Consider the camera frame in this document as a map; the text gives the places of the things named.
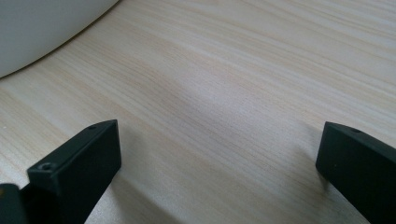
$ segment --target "table surface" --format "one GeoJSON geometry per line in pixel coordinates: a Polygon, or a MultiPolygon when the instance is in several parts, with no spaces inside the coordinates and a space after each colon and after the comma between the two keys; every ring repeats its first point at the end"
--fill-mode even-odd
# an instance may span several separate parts
{"type": "Polygon", "coordinates": [[[0,79],[0,182],[117,119],[87,223],[367,223],[316,168],[326,120],[396,146],[394,1],[123,0],[0,79]]]}

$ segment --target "black object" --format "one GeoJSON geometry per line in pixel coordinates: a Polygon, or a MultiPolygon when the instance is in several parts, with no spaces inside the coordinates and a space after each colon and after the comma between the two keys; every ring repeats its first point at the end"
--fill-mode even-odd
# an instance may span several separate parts
{"type": "Polygon", "coordinates": [[[395,148],[326,122],[316,166],[371,223],[396,223],[395,148]]]}
{"type": "Polygon", "coordinates": [[[0,185],[0,223],[84,223],[120,166],[117,121],[94,124],[30,167],[22,190],[0,185]]]}

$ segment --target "white curved object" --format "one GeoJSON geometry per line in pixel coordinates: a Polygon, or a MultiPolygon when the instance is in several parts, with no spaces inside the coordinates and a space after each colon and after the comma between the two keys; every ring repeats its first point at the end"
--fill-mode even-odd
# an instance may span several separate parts
{"type": "Polygon", "coordinates": [[[15,72],[56,49],[117,1],[1,1],[0,77],[15,72]]]}

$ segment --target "light wood surface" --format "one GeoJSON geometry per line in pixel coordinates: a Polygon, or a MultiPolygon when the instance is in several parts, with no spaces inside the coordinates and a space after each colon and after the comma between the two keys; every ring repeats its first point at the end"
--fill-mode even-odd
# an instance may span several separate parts
{"type": "Polygon", "coordinates": [[[0,182],[117,119],[87,223],[367,223],[315,160],[326,120],[396,146],[395,64],[390,0],[123,0],[0,79],[0,182]]]}

